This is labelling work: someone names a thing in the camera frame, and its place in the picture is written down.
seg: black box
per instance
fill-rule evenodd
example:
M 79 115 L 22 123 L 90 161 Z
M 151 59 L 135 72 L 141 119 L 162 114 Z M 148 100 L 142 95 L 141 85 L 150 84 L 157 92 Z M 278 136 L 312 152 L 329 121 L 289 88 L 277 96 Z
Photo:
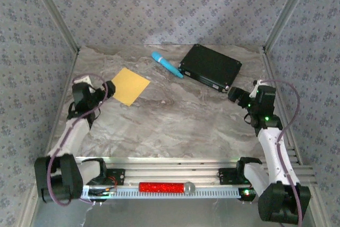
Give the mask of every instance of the black box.
M 202 45 L 194 45 L 179 64 L 182 74 L 220 92 L 226 92 L 242 63 Z

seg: gray marble table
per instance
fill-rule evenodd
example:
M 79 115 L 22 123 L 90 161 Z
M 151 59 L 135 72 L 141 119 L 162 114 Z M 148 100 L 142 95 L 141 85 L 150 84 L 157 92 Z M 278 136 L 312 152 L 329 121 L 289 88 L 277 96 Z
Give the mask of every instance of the gray marble table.
M 252 89 L 254 79 L 264 78 L 260 54 L 237 46 L 207 46 L 243 63 L 234 86 Z M 151 58 L 159 51 L 178 65 L 191 45 L 129 46 L 113 55 L 83 47 L 73 76 L 96 73 L 112 79 L 122 68 L 151 81 L 127 107 L 109 99 L 85 137 L 77 156 L 199 157 L 263 156 L 254 130 L 243 121 L 246 110 L 222 94 L 191 78 L 179 79 Z M 100 82 L 92 79 L 94 86 Z M 71 85 L 54 135 L 56 143 L 65 127 L 73 101 Z

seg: yellow sticky note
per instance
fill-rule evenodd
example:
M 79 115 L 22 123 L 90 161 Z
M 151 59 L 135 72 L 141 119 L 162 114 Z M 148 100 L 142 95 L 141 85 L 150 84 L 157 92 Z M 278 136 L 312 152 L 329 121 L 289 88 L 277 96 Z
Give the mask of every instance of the yellow sticky note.
M 112 82 L 116 86 L 113 97 L 127 106 L 131 106 L 150 83 L 149 80 L 127 68 L 123 68 Z

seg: patterned wallpaper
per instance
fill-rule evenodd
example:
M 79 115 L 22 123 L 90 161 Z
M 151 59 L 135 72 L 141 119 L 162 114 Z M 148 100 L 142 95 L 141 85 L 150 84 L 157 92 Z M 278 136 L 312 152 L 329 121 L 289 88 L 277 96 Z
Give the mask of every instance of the patterned wallpaper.
M 286 0 L 54 0 L 79 46 L 263 45 Z
M 41 0 L 0 0 L 0 226 L 14 226 L 73 54 Z
M 270 53 L 275 75 L 301 95 L 297 142 L 317 174 L 334 226 L 340 226 L 340 0 L 301 0 Z M 282 88 L 287 108 L 296 100 Z

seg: purple cable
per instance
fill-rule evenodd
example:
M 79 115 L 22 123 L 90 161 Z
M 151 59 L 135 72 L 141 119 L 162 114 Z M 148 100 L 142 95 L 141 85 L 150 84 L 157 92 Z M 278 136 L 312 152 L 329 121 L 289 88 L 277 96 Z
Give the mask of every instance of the purple cable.
M 299 199 L 298 191 L 296 190 L 296 187 L 295 187 L 294 182 L 293 182 L 293 180 L 291 178 L 291 175 L 289 175 L 288 169 L 287 169 L 287 167 L 286 167 L 286 165 L 285 165 L 285 163 L 283 161 L 282 152 L 281 152 L 280 143 L 279 143 L 281 138 L 283 137 L 284 133 L 292 125 L 292 123 L 295 121 L 296 117 L 299 114 L 299 110 L 300 110 L 300 96 L 299 96 L 299 92 L 297 91 L 297 89 L 291 83 L 283 81 L 283 80 L 276 80 L 276 79 L 274 79 L 274 80 L 264 80 L 264 81 L 261 81 L 261 83 L 263 83 L 263 82 L 281 82 L 281 83 L 284 83 L 286 85 L 289 85 L 293 89 L 295 94 L 296 94 L 296 100 L 297 100 L 296 110 L 295 110 L 294 116 L 291 119 L 291 121 L 282 130 L 282 132 L 280 133 L 280 135 L 277 138 L 277 153 L 278 153 L 278 157 L 279 157 L 281 166 L 283 168 L 283 171 L 285 172 L 285 174 L 287 176 L 287 179 L 288 179 L 288 181 L 291 184 L 291 187 L 293 189 L 294 197 L 295 197 L 295 200 L 296 200 L 296 205 L 298 207 L 297 208 L 297 215 L 298 215 L 299 222 L 298 222 L 297 225 L 298 225 L 298 227 L 302 227 L 302 209 L 301 209 L 301 202 L 300 202 L 300 199 Z
M 51 170 L 52 170 L 52 165 L 53 165 L 53 161 L 55 159 L 55 157 L 57 156 L 57 154 L 59 153 L 59 151 L 61 150 L 61 148 L 64 146 L 64 144 L 66 143 L 67 141 L 67 138 L 69 137 L 72 129 L 74 128 L 74 126 L 81 120 L 83 119 L 85 116 L 87 116 L 88 114 L 90 113 L 93 113 L 95 110 L 97 110 L 98 108 L 100 108 L 102 106 L 102 104 L 107 100 L 107 93 L 108 93 L 108 88 L 107 88 L 107 84 L 104 80 L 103 77 L 97 75 L 97 74 L 92 74 L 92 73 L 86 73 L 86 74 L 81 74 L 81 75 L 78 75 L 76 76 L 75 78 L 73 78 L 72 80 L 72 83 L 74 83 L 74 81 L 76 79 L 79 79 L 79 78 L 82 78 L 84 77 L 85 75 L 90 75 L 90 76 L 93 76 L 93 77 L 96 77 L 98 79 L 100 79 L 103 84 L 104 84 L 104 87 L 105 87 L 105 96 L 104 96 L 104 99 L 101 101 L 101 103 L 93 108 L 92 110 L 90 111 L 87 111 L 86 113 L 82 114 L 80 117 L 78 117 L 73 123 L 72 125 L 69 127 L 69 129 L 67 130 L 66 134 L 65 134 L 65 137 L 63 138 L 60 146 L 58 149 L 56 149 L 56 151 L 53 153 L 51 159 L 49 160 L 49 163 L 48 163 L 48 167 L 47 167 L 47 188 L 48 188 L 48 192 L 49 192 L 49 195 L 51 196 L 51 199 L 56 203 L 58 204 L 59 206 L 68 206 L 70 203 L 71 203 L 71 198 L 70 200 L 67 202 L 67 203 L 63 203 L 61 202 L 60 200 L 57 199 L 57 197 L 55 196 L 54 192 L 53 192 L 53 189 L 52 189 L 52 184 L 51 184 Z

